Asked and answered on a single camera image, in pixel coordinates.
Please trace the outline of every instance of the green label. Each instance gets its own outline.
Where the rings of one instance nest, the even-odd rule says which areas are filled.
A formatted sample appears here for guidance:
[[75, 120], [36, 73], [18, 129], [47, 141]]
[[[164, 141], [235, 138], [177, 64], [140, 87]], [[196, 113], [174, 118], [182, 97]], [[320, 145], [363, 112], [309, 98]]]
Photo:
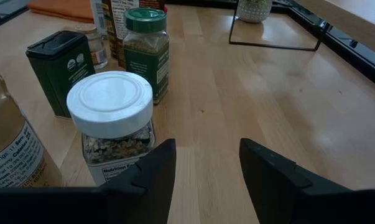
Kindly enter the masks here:
[[124, 46], [126, 71], [145, 78], [151, 85], [154, 101], [165, 94], [168, 87], [169, 44], [157, 54], [147, 54]]

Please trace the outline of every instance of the spice jar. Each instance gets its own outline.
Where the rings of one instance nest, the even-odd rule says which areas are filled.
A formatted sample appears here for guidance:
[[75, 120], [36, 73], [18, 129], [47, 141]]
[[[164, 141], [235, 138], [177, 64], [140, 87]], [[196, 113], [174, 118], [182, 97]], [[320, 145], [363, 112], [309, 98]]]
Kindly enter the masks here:
[[154, 104], [157, 104], [168, 87], [167, 16], [163, 11], [151, 8], [129, 9], [124, 15], [128, 29], [123, 42], [126, 70], [149, 81]]
[[98, 33], [94, 24], [81, 24], [75, 27], [77, 32], [85, 34], [88, 38], [90, 54], [92, 56], [93, 66], [95, 69], [104, 68], [108, 64], [106, 49], [101, 35]]
[[62, 184], [60, 170], [0, 77], [0, 188]]
[[68, 93], [67, 106], [98, 185], [154, 148], [152, 88], [139, 75], [111, 71], [86, 77]]

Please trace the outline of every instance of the tin lid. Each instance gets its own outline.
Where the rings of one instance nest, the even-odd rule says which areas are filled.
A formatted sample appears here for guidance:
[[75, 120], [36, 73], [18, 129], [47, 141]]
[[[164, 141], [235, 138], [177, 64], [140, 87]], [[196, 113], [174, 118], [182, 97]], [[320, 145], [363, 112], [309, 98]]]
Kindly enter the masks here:
[[139, 33], [153, 33], [165, 30], [167, 15], [164, 11], [151, 8], [128, 9], [124, 13], [126, 28]]
[[25, 54], [31, 58], [53, 60], [68, 52], [73, 46], [87, 40], [84, 34], [78, 32], [67, 30], [58, 31], [29, 46]]
[[94, 24], [82, 23], [78, 24], [75, 30], [82, 34], [94, 34], [98, 31], [98, 28]]
[[130, 72], [97, 73], [71, 88], [67, 107], [81, 132], [95, 138], [120, 138], [150, 121], [152, 88], [147, 80]]

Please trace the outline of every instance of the white plastic lid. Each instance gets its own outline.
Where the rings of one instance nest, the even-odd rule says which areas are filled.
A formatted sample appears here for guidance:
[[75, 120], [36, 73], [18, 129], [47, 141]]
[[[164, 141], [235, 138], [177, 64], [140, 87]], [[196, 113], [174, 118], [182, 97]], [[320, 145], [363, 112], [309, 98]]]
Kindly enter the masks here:
[[143, 128], [152, 117], [152, 88], [139, 75], [111, 71], [79, 81], [67, 95], [78, 130], [95, 138], [120, 138]]

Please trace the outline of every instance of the potted plant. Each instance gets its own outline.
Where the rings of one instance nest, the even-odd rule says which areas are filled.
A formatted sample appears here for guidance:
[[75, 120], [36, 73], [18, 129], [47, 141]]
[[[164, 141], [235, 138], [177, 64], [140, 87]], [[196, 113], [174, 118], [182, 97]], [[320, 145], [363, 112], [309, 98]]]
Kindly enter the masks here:
[[237, 16], [245, 22], [262, 22], [272, 8], [273, 0], [239, 0]]

